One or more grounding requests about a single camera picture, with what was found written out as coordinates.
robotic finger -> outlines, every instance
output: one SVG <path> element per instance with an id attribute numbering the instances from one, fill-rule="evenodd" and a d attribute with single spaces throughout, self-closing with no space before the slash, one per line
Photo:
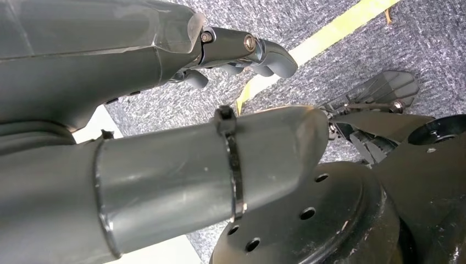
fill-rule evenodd
<path id="1" fill-rule="evenodd" d="M 197 65 L 190 69 L 221 68 L 228 74 L 241 73 L 245 67 L 251 67 L 262 76 L 274 74 L 289 78 L 298 69 L 291 55 L 277 43 L 262 40 L 244 31 L 208 27 L 200 34 L 202 54 Z M 186 71 L 178 72 L 171 82 L 185 80 Z M 207 78 L 197 72 L 190 75 L 193 87 L 204 87 Z"/>

floor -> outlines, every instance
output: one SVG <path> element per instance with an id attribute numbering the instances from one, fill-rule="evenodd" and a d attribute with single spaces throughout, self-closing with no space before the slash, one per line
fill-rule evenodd
<path id="1" fill-rule="evenodd" d="M 173 0 L 204 13 L 208 25 L 249 31 L 287 49 L 332 21 L 357 0 Z M 280 80 L 243 106 L 244 113 L 283 105 L 318 105 L 383 70 L 413 73 L 421 93 L 410 112 L 436 117 L 466 113 L 466 2 L 401 0 L 333 45 L 296 75 Z M 206 122 L 218 105 L 233 103 L 254 76 L 204 71 L 203 89 L 168 84 L 107 106 L 124 136 Z M 329 144 L 323 162 L 357 160 L 344 141 Z M 208 263 L 225 223 L 188 234 L 203 263 Z"/>

